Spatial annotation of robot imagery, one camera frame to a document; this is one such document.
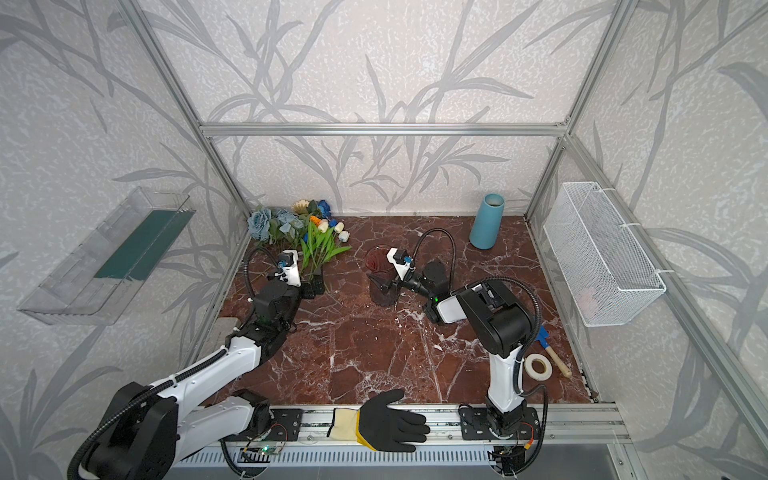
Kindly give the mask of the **pink glass vase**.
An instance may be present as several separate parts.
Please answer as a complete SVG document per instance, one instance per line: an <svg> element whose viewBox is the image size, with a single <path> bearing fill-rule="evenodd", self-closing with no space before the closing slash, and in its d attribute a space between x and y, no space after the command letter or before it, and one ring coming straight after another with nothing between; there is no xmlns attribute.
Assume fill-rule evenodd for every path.
<svg viewBox="0 0 768 480"><path fill-rule="evenodd" d="M371 300L381 307L393 306L399 297L397 272L387 259L389 250L388 246L375 246L366 253L364 259Z"/></svg>

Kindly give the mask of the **cream tulip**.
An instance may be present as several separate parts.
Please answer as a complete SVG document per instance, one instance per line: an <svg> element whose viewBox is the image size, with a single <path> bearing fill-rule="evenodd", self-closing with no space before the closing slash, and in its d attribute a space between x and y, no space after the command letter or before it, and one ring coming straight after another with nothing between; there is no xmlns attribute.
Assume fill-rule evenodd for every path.
<svg viewBox="0 0 768 480"><path fill-rule="evenodd" d="M337 232L328 228L319 230L314 224L302 239L301 248L303 254L302 270L306 270L311 280L322 276L323 266L333 258L350 249L347 245L350 234L343 230Z"/></svg>

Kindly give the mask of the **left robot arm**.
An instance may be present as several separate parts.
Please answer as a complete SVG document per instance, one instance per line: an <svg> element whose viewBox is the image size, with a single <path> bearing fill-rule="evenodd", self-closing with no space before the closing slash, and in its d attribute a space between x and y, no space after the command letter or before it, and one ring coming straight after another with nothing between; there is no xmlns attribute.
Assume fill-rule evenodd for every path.
<svg viewBox="0 0 768 480"><path fill-rule="evenodd" d="M214 441L269 430L269 402L256 393L240 390L212 406L203 402L270 360L287 339L300 303L324 291L319 275L300 285L271 279L253 298L250 318L216 351L150 385L131 382L119 389L74 453L68 478L162 479Z"/></svg>

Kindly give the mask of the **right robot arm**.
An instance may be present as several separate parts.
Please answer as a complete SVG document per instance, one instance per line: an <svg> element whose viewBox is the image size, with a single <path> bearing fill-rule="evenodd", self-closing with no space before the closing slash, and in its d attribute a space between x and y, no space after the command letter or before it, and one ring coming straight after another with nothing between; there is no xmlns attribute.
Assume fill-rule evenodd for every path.
<svg viewBox="0 0 768 480"><path fill-rule="evenodd" d="M452 290L440 261L419 272L413 258L397 249L388 254L396 272L394 284L427 299L424 311L435 324L466 321L489 355L491 381L488 418L499 434L520 422L527 397L523 390L524 356L541 327L537 295L523 282L488 277Z"/></svg>

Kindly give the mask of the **teal ceramic vase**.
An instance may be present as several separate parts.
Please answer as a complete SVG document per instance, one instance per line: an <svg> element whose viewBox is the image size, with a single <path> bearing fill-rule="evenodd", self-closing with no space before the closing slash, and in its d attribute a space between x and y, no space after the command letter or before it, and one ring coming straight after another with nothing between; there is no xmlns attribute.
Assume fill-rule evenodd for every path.
<svg viewBox="0 0 768 480"><path fill-rule="evenodd" d="M505 199L499 194L489 193L483 198L469 236L474 247L489 250L495 245L504 207Z"/></svg>

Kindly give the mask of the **dusty blue rose bunch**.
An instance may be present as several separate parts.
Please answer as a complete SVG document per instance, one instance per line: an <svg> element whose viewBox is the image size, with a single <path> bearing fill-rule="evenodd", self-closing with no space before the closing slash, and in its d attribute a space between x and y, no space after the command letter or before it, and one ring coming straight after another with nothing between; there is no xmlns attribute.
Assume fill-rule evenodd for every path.
<svg viewBox="0 0 768 480"><path fill-rule="evenodd" d="M285 208L258 206L247 219L247 229L261 245L289 245L298 249L310 216L327 220L330 228L338 223L326 200L301 199Z"/></svg>

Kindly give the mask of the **orange yellow tulip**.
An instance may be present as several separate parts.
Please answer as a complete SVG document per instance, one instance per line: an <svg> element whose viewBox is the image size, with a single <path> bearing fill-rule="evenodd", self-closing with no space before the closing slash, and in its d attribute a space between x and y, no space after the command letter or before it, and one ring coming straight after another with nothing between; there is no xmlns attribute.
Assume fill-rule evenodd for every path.
<svg viewBox="0 0 768 480"><path fill-rule="evenodd" d="M318 217L310 216L308 219L305 234L301 239L302 269L311 267L315 262L315 255L319 252L320 223Z"/></svg>

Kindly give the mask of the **blue hand trowel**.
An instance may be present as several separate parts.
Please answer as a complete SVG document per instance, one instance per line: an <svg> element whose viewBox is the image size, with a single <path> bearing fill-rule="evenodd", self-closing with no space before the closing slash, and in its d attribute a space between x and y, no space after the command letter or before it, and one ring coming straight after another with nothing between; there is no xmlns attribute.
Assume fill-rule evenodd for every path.
<svg viewBox="0 0 768 480"><path fill-rule="evenodd" d="M570 379L573 376L572 370L569 368L569 366L560 358L560 356L555 352L555 350L552 348L552 346L548 342L549 333L546 330L544 326L539 327L539 331L536 337L536 341L541 345L541 347L544 349L544 351L547 353L547 355L550 357L550 359L554 362L554 364L559 369L561 375L565 378Z"/></svg>

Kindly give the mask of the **white tape roll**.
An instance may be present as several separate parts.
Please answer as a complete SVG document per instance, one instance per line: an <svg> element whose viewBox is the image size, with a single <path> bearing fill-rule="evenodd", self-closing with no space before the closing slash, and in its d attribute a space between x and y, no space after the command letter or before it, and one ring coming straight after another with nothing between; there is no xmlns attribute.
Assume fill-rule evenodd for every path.
<svg viewBox="0 0 768 480"><path fill-rule="evenodd" d="M551 362L546 356L538 353L530 354L525 358L524 368L528 377L538 382L549 380L553 373Z"/></svg>

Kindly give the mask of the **small circuit board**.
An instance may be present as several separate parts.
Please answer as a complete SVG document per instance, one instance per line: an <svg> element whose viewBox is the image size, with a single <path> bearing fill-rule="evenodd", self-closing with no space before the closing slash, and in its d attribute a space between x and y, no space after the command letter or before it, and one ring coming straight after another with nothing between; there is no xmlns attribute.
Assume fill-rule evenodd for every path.
<svg viewBox="0 0 768 480"><path fill-rule="evenodd" d="M283 445L246 445L241 450L241 458L249 463L268 463L269 457L282 453Z"/></svg>

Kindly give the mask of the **black work glove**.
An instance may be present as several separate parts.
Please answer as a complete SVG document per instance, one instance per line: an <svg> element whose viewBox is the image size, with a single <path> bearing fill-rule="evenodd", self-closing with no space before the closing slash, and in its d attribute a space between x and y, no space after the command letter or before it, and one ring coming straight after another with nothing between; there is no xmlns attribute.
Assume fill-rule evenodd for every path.
<svg viewBox="0 0 768 480"><path fill-rule="evenodd" d="M359 409L336 408L327 437L356 441L373 451L413 453L431 432L424 415L390 405L405 397L403 389L379 393Z"/></svg>

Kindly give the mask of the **clear acrylic shelf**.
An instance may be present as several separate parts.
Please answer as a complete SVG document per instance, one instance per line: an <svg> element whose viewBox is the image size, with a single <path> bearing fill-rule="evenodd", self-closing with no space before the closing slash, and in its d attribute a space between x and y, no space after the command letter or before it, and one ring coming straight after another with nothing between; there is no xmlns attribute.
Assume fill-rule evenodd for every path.
<svg viewBox="0 0 768 480"><path fill-rule="evenodd" d="M188 194L135 188L18 310L47 325L114 324L194 214Z"/></svg>

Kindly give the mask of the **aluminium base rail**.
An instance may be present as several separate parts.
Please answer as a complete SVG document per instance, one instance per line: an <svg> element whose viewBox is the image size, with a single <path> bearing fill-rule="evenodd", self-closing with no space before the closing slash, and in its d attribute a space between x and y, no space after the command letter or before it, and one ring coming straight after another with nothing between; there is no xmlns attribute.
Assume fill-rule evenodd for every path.
<svg viewBox="0 0 768 480"><path fill-rule="evenodd" d="M454 408L397 406L387 392L358 408L335 408L327 431L318 433L317 408L269 410L241 397L178 416L170 398L161 401L168 413L148 411L130 430L137 441L180 461L213 442L228 438L275 441L280 444L323 437L331 442L356 442L374 451L412 452L426 442L519 442L540 446L548 440L621 440L618 412L600 405L529 405L511 412L461 404Z"/></svg>

